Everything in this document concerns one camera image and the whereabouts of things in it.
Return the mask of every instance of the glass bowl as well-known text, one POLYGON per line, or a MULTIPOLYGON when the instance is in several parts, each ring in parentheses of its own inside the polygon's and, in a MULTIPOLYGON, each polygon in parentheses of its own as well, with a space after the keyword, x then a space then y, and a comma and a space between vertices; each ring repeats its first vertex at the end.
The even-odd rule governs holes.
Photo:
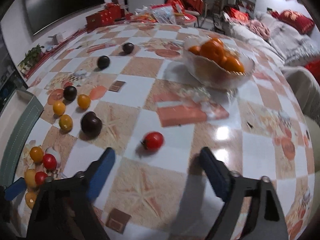
POLYGON ((189 73, 201 84, 214 89, 233 90, 246 83, 255 70, 255 62, 252 58, 241 53, 236 46, 225 44, 227 49, 238 51, 239 61, 243 64, 245 72, 227 71, 213 60, 197 56, 188 51, 190 47, 201 46, 208 40, 209 37, 194 36, 185 39, 182 58, 189 73))

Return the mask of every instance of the potted plant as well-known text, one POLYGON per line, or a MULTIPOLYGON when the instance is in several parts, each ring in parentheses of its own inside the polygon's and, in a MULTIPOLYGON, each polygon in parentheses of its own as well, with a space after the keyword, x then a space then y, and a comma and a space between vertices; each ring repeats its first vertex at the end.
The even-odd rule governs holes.
POLYGON ((33 47, 28 53, 25 54, 25 58, 20 63, 20 70, 23 74, 26 74, 31 68, 33 68, 43 56, 43 49, 44 46, 37 46, 33 47))

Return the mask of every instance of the pink blanket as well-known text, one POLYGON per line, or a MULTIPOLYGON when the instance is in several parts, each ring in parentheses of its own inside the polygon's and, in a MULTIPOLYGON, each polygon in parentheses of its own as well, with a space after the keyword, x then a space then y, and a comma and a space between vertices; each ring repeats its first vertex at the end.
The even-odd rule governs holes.
POLYGON ((240 21, 235 18, 229 19, 233 23, 238 23, 244 26, 247 26, 250 31, 257 34, 261 38, 263 38, 265 41, 270 38, 270 30, 267 26, 265 26, 262 22, 259 22, 258 20, 250 20, 248 22, 240 21))

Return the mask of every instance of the green plant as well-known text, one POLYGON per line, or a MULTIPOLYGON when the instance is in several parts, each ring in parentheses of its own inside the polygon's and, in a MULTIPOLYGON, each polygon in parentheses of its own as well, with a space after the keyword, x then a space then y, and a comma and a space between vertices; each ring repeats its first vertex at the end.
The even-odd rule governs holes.
POLYGON ((39 62, 39 55, 41 54, 41 49, 43 48, 44 46, 40 46, 40 44, 33 47, 31 50, 28 51, 28 53, 25 54, 25 58, 24 60, 22 60, 21 63, 23 63, 26 67, 32 68, 35 64, 39 62))

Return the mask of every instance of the chocolate square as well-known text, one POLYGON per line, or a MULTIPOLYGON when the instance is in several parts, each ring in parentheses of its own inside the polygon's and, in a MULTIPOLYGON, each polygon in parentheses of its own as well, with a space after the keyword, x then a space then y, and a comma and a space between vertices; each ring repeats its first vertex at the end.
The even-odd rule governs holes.
POLYGON ((112 91, 112 92, 119 92, 119 90, 122 88, 122 86, 125 84, 124 81, 115 81, 111 87, 109 88, 109 91, 112 91))
POLYGON ((130 215, 114 208, 108 216, 106 226, 120 234, 123 234, 125 226, 130 218, 130 215))

